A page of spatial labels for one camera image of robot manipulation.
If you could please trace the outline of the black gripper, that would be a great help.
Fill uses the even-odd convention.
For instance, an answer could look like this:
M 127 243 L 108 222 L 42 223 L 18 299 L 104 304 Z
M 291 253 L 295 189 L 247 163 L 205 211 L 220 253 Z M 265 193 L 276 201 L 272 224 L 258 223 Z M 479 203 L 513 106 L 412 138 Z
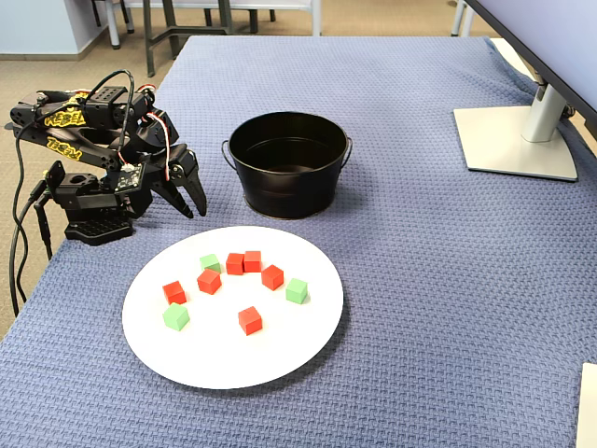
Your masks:
M 175 185 L 182 186 L 195 203 L 199 214 L 207 212 L 207 200 L 199 179 L 199 164 L 195 153 L 186 144 L 170 148 L 170 158 L 166 161 L 166 152 L 160 154 L 160 180 L 150 183 L 153 191 L 187 218 L 193 213 Z

